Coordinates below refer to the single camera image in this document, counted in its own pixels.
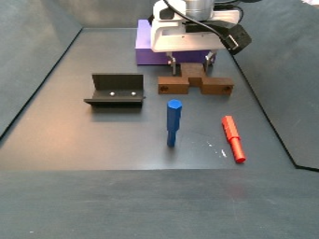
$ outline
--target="black bracket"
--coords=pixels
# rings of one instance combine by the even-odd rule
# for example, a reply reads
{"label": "black bracket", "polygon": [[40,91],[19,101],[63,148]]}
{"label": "black bracket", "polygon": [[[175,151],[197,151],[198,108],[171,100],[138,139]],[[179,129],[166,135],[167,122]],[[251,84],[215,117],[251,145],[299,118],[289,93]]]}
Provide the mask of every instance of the black bracket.
{"label": "black bracket", "polygon": [[85,101],[94,106],[143,104],[143,74],[93,74],[95,93]]}

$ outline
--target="wooden block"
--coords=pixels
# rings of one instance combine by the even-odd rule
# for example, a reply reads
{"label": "wooden block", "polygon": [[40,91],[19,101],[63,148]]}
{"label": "wooden block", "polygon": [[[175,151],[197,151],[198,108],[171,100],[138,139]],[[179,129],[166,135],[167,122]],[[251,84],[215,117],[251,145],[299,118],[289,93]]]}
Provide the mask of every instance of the wooden block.
{"label": "wooden block", "polygon": [[202,94],[226,94],[231,95],[234,90],[234,81],[223,77],[205,77],[201,87]]}
{"label": "wooden block", "polygon": [[190,86],[202,86],[202,78],[206,77],[202,63],[182,63],[181,72],[182,76],[189,78]]}
{"label": "wooden block", "polygon": [[189,87],[186,77],[159,77],[159,94],[187,94]]}

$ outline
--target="black cable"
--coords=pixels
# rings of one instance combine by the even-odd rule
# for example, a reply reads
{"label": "black cable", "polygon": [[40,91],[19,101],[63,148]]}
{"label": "black cable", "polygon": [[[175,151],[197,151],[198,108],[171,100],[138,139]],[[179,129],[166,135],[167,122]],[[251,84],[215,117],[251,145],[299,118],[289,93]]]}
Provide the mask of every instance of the black cable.
{"label": "black cable", "polygon": [[167,2],[167,0],[163,0],[163,2],[166,3],[166,5],[177,12],[178,15],[181,15],[181,17],[189,21],[191,21],[193,23],[195,23],[197,25],[205,27],[206,29],[209,29],[213,33],[215,33],[219,38],[223,38],[222,34],[209,25],[206,25],[205,23],[202,23],[201,21],[194,20],[193,18],[187,17],[182,12],[179,12],[174,6]]}

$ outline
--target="black table surface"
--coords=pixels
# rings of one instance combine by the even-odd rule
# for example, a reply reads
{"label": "black table surface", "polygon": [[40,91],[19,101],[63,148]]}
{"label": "black table surface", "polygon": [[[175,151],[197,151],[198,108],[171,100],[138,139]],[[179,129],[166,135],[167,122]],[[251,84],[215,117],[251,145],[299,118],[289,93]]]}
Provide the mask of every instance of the black table surface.
{"label": "black table surface", "polygon": [[[4,238],[318,238],[318,173],[298,170],[226,51],[229,96],[158,95],[167,65],[135,64],[137,29],[85,29],[0,142]],[[143,73],[145,104],[94,109],[93,73]],[[166,104],[183,102],[175,148]],[[235,164],[221,119],[235,117]]]}

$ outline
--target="metal sheet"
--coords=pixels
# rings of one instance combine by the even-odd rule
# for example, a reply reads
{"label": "metal sheet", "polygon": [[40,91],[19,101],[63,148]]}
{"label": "metal sheet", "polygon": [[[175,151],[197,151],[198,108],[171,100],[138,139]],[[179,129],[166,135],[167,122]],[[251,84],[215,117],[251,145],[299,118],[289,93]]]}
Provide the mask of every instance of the metal sheet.
{"label": "metal sheet", "polygon": [[[0,144],[3,170],[293,168],[230,54],[217,55],[214,77],[234,79],[231,96],[159,95],[158,76],[169,65],[138,66],[137,29],[85,29],[47,84]],[[142,73],[142,109],[94,109],[93,73]],[[169,148],[167,102],[183,102],[175,148]],[[237,165],[222,117],[233,115],[247,153]]]}
{"label": "metal sheet", "polygon": [[319,11],[299,0],[241,5],[254,42],[237,62],[297,165],[319,169]]}
{"label": "metal sheet", "polygon": [[143,104],[143,74],[93,74],[95,93],[85,99],[94,106],[137,107]]}
{"label": "metal sheet", "polygon": [[133,28],[147,19],[158,0],[55,0],[85,27]]}
{"label": "metal sheet", "polygon": [[7,239],[319,236],[313,172],[3,172],[0,180]]}
{"label": "metal sheet", "polygon": [[0,136],[81,30],[50,0],[2,1]]}

